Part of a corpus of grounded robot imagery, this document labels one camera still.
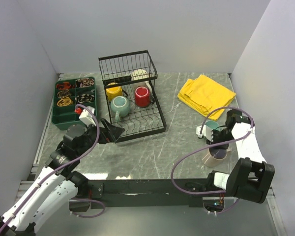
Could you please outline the small teal cup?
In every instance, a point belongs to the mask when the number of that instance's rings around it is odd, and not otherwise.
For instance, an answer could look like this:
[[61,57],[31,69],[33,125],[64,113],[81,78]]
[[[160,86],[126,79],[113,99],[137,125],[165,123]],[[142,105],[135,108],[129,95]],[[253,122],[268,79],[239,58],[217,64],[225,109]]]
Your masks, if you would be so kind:
[[212,130],[219,130],[220,128],[220,125],[213,121],[213,120],[208,120],[205,125],[208,127],[208,128],[211,128]]

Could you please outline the pink mug lilac inside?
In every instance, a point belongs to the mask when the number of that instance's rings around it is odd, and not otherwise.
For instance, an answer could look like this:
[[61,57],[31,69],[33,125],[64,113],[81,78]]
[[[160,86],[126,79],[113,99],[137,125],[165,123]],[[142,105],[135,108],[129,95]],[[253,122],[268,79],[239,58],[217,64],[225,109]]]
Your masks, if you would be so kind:
[[230,147],[227,149],[209,148],[207,154],[202,158],[202,162],[207,167],[216,167],[226,160],[231,152]]

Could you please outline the blue-green speckled ceramic mug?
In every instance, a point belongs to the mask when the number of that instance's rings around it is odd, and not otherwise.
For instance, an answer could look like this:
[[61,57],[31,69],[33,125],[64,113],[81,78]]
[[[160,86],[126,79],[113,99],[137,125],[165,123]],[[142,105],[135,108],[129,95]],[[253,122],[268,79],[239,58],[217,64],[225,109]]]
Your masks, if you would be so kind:
[[110,108],[115,114],[115,121],[119,122],[130,112],[130,102],[125,96],[116,96],[110,103]]

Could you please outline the yellow mug black handle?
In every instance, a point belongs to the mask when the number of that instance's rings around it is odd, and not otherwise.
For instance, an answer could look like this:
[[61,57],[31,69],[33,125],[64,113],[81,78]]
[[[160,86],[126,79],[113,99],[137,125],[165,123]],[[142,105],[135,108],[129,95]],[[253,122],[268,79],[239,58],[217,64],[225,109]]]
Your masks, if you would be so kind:
[[125,90],[123,90],[121,86],[118,86],[118,83],[112,82],[112,83],[109,83],[108,85],[113,86],[113,87],[106,88],[106,96],[109,102],[111,102],[117,96],[128,97],[128,93]]

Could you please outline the red mug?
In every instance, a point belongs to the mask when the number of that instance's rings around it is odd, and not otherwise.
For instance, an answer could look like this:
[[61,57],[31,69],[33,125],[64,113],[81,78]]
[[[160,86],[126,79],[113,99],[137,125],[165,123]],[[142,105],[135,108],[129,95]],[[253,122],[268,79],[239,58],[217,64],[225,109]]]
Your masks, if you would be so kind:
[[135,104],[141,108],[148,107],[155,103],[150,94],[150,90],[146,87],[140,86],[135,89]]

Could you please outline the white floral mug green inside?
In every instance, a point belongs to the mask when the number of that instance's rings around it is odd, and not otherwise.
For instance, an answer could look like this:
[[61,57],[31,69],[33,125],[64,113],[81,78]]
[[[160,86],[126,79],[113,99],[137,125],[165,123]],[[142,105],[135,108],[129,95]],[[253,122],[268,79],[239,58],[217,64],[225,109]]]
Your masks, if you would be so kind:
[[135,81],[135,83],[132,84],[132,88],[135,91],[138,87],[146,87],[150,92],[152,92],[152,87],[149,84],[149,81],[142,81],[139,82],[141,79],[147,79],[149,77],[149,74],[144,69],[136,69],[130,74],[131,81]]

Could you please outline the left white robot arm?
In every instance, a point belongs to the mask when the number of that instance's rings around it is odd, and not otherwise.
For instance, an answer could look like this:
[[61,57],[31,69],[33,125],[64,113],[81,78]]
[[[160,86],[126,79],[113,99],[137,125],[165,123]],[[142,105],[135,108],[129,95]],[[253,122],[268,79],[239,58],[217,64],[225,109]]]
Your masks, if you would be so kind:
[[74,124],[67,129],[35,182],[0,216],[0,236],[33,236],[43,217],[56,211],[61,203],[90,193],[88,178],[74,169],[97,143],[116,142],[125,131],[105,119],[101,123],[102,127],[92,122],[87,126]]

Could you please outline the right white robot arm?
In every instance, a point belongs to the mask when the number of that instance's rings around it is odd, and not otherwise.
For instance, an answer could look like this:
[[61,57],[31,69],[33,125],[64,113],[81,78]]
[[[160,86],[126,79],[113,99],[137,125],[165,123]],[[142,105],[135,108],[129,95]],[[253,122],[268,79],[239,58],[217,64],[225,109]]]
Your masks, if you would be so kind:
[[207,193],[216,196],[224,190],[230,196],[261,204],[266,199],[275,168],[261,154],[253,119],[237,109],[227,111],[224,129],[213,129],[206,136],[209,150],[226,150],[233,142],[238,153],[236,165],[230,174],[213,171],[212,180],[206,183]]

